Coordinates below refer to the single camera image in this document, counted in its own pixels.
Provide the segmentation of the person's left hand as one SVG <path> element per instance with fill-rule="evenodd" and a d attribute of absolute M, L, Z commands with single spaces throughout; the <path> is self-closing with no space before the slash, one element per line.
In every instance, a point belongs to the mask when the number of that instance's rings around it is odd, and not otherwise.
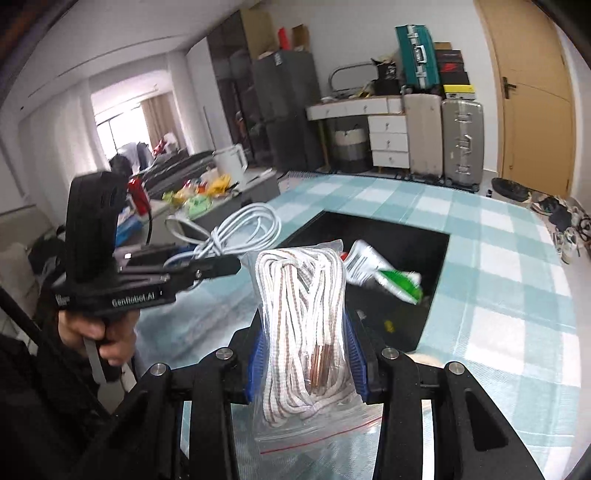
<path fill-rule="evenodd" d="M 99 355 L 111 366 L 121 366 L 131 360 L 135 353 L 135 326 L 140 318 L 139 311 L 129 311 L 119 320 L 106 326 L 98 318 L 82 314 L 60 311 L 58 314 L 58 334 L 62 343 L 81 353 L 84 340 L 102 342 Z"/>

